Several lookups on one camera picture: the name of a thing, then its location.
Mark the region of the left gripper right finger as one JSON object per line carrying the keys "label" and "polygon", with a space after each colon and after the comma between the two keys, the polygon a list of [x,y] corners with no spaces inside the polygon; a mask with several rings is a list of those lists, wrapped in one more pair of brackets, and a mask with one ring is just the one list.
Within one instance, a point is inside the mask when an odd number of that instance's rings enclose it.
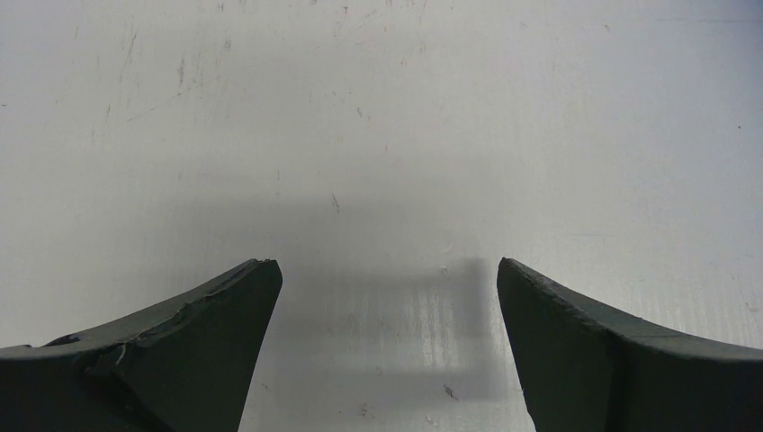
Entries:
{"label": "left gripper right finger", "polygon": [[761,430],[759,349],[662,327],[512,258],[497,292],[537,430]]}

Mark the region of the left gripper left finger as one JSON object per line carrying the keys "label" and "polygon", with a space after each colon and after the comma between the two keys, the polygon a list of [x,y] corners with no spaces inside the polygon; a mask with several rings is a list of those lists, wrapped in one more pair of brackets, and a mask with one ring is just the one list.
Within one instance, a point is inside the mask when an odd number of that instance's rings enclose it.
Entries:
{"label": "left gripper left finger", "polygon": [[274,260],[1,351],[4,431],[235,431],[283,284]]}

